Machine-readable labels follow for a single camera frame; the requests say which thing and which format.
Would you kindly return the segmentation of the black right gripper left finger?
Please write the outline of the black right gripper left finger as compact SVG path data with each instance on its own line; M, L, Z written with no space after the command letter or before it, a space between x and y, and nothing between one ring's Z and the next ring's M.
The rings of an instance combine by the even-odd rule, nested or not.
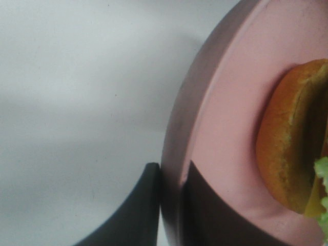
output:
M160 167L153 162L115 213L77 245L157 245L159 208Z

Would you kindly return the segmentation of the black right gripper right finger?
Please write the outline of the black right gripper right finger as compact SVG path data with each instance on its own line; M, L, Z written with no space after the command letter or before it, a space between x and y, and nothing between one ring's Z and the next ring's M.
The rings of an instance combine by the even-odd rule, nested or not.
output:
M233 210L193 162L183 186L181 245L286 245Z

